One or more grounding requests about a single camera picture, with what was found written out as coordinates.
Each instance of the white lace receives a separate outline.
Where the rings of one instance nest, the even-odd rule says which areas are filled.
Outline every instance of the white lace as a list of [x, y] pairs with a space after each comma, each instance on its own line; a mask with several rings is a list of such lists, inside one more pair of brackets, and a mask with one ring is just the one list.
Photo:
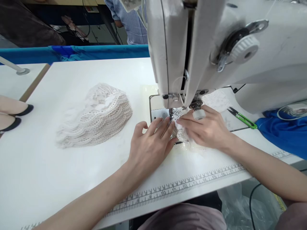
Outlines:
[[[218, 89], [210, 94], [204, 95], [201, 99], [205, 105], [211, 107], [212, 109], [218, 112], [223, 112], [227, 108], [232, 106], [227, 96], [224, 94], [224, 92], [221, 89]], [[189, 108], [187, 108], [186, 110], [183, 110], [182, 108], [173, 109], [174, 121], [179, 119], [182, 115], [186, 114], [188, 111], [190, 111]], [[185, 129], [177, 122], [173, 134], [177, 136], [179, 141], [183, 143], [189, 141], [191, 149], [195, 150], [206, 149], [206, 147], [200, 146], [196, 144], [193, 140], [189, 139]]]
[[60, 148], [100, 144], [119, 133], [131, 116], [126, 93], [99, 83], [85, 101], [64, 113], [56, 143]]
[[232, 106], [225, 93], [221, 89], [215, 90], [210, 94], [206, 94], [201, 99], [205, 105], [218, 112], [223, 112]]

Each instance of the white table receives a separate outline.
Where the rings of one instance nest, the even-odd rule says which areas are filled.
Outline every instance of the white table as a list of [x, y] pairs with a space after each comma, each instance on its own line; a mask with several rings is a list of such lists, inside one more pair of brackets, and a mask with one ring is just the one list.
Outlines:
[[[127, 93], [132, 117], [118, 135], [100, 145], [58, 149], [54, 139], [62, 112], [83, 100], [99, 82]], [[148, 97], [144, 97], [142, 85], [152, 84], [155, 82], [149, 58], [54, 63], [28, 99], [35, 109], [0, 140], [1, 227], [20, 229], [41, 222], [114, 173], [128, 158], [135, 124], [142, 120], [149, 123]], [[242, 111], [238, 105], [233, 106]], [[235, 134], [288, 164], [301, 160], [280, 151], [257, 130], [244, 129]], [[250, 177], [244, 168], [217, 150], [187, 151], [179, 144], [128, 201], [117, 205], [95, 228]], [[130, 210], [125, 208], [127, 203], [133, 203]]]
[[50, 65], [41, 63], [18, 66], [28, 68], [30, 73], [17, 75], [16, 70], [6, 65], [0, 65], [0, 95], [25, 102], [48, 71]]

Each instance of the right hand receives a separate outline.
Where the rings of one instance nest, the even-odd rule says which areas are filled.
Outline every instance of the right hand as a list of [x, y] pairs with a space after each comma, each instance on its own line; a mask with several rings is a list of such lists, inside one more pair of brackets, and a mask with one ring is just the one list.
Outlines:
[[193, 118], [194, 110], [190, 110], [176, 122], [182, 125], [189, 137], [202, 146], [223, 150], [228, 148], [236, 135], [228, 131], [221, 114], [207, 105], [201, 107], [206, 117], [201, 120]]

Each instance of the blue bin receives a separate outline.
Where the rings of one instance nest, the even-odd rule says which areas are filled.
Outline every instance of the blue bin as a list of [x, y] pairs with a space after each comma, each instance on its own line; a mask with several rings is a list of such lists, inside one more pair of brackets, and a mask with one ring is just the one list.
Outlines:
[[0, 49], [0, 56], [15, 64], [53, 63], [118, 58], [147, 58], [148, 45], [49, 46]]

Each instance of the person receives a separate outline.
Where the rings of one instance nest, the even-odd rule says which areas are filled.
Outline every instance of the person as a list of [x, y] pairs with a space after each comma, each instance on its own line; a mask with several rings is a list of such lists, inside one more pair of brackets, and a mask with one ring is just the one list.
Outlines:
[[[275, 194], [293, 201], [279, 219], [276, 229], [306, 229], [307, 226], [307, 176], [257, 149], [229, 132], [222, 116], [203, 105], [206, 118], [194, 120], [192, 112], [177, 122], [187, 129], [188, 135], [202, 146], [216, 148], [237, 160]], [[118, 202], [134, 191], [163, 162], [176, 138], [169, 139], [174, 122], [168, 126], [166, 118], [155, 131], [162, 118], [150, 126], [145, 121], [135, 126], [131, 139], [129, 158], [119, 170], [83, 194], [59, 212], [48, 218], [35, 230], [92, 229]], [[162, 209], [149, 217], [139, 227], [143, 229], [226, 229], [222, 213], [212, 207], [180, 203]]]
[[142, 24], [135, 10], [126, 12], [120, 0], [105, 0], [105, 3], [111, 11], [112, 18], [118, 28], [125, 27], [127, 33], [128, 45], [148, 44], [147, 30]]

